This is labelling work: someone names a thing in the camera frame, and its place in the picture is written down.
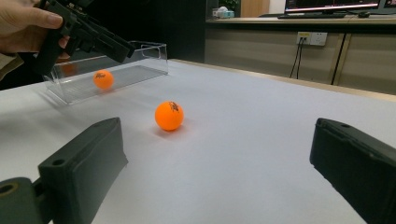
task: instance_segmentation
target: dark background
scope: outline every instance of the dark background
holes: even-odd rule
[[[206,0],[95,0],[85,11],[125,40],[164,43],[168,59],[203,63]],[[0,90],[42,82],[33,73],[32,53],[25,64],[0,81]]]

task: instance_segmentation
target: hand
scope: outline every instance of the hand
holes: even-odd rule
[[[0,0],[0,52],[39,52],[48,29],[62,26],[61,16],[33,7],[27,0]],[[65,48],[68,37],[59,40]]]

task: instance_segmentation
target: orange ping pong ball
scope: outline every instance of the orange ping pong ball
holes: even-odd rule
[[[93,83],[100,89],[108,89],[114,83],[114,77],[105,69],[95,72],[93,75]]]
[[[183,108],[175,102],[165,101],[158,105],[155,110],[155,121],[160,128],[166,131],[177,129],[183,122]]]

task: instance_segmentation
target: computer screen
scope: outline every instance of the computer screen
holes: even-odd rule
[[[300,12],[322,12],[332,14],[335,11],[356,9],[376,9],[380,0],[286,0],[285,14]]]
[[[385,7],[396,7],[396,0],[386,0],[384,8]]]

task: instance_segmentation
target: orange ball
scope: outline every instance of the orange ball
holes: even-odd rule
[[[158,105],[155,110],[155,121],[160,128],[166,131],[177,129],[183,122],[183,108],[175,102],[165,101]]]
[[[108,89],[114,83],[114,77],[105,69],[97,71],[93,75],[93,83],[100,89]]]

